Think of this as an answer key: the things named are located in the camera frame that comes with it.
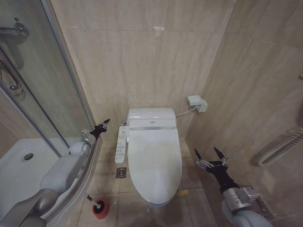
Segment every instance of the power cord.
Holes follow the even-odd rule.
[[[193,110],[195,110],[195,109],[197,109],[197,106],[195,106],[195,107],[192,108],[191,110],[185,111],[185,112],[183,112],[183,113],[176,114],[176,117],[179,117],[179,116],[181,116],[181,115],[187,114],[187,113],[189,113],[189,112],[191,112],[191,111],[193,111]]]

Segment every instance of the small yellow object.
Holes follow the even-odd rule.
[[[179,190],[176,192],[176,195],[178,196],[183,196],[183,195],[188,195],[189,191],[187,189]]]

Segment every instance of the floor drain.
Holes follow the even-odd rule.
[[[28,161],[28,160],[30,160],[33,156],[34,156],[33,153],[27,153],[26,155],[24,155],[23,159],[26,160],[26,161]]]
[[[117,168],[116,178],[126,178],[126,167]]]

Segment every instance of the toilet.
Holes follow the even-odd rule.
[[[127,157],[138,193],[152,206],[164,206],[181,180],[182,158],[172,108],[131,108]]]

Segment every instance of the toilet lid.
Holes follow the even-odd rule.
[[[130,130],[127,156],[131,179],[144,199],[162,204],[174,196],[182,174],[177,129]]]

